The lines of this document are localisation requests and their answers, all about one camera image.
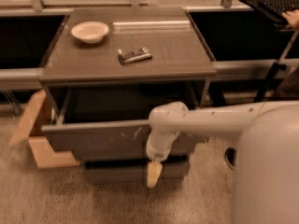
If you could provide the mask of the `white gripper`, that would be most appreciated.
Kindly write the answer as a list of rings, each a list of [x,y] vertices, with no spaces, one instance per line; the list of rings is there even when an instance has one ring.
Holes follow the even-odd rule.
[[[147,167],[147,187],[155,188],[163,170],[162,161],[165,161],[172,149],[179,133],[161,133],[151,131],[146,144],[146,154],[151,160]]]

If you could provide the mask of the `person right hand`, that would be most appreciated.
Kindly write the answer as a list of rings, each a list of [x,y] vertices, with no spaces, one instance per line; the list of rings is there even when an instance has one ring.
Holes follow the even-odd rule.
[[[282,17],[293,29],[299,29],[299,10],[287,11],[282,13]]]

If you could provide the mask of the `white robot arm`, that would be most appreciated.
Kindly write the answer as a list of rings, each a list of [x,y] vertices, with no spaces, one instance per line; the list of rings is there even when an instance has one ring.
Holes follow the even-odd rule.
[[[180,134],[232,139],[233,224],[299,224],[299,102],[274,101],[190,110],[182,102],[149,113],[147,186],[156,186]]]

